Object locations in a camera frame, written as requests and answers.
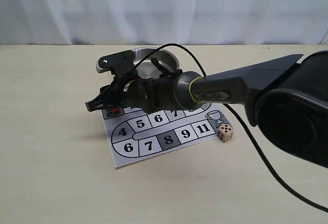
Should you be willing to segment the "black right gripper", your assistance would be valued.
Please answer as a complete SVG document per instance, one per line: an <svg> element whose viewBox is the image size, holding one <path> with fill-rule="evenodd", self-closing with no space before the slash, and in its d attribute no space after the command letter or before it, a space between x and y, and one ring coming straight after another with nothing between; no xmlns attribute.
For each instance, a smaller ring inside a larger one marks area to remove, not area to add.
<svg viewBox="0 0 328 224"><path fill-rule="evenodd" d="M146 113L179 110L175 84L179 74L143 79L137 75L115 77L110 85L100 88L99 95L85 102L89 112L114 108L140 108ZM110 96L110 103L104 96Z"/></svg>

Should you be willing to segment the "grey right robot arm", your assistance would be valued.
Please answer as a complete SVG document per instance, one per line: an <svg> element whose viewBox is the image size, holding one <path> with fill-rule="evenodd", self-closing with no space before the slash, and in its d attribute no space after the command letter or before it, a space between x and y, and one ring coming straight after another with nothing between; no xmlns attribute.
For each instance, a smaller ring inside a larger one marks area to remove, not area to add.
<svg viewBox="0 0 328 224"><path fill-rule="evenodd" d="M131 51L101 57L99 72L113 81L87 110L133 107L146 113L195 110L204 103L241 104L249 124L284 152L327 167L327 52L301 54L200 76L170 70L153 59L158 78L142 78Z"/></svg>

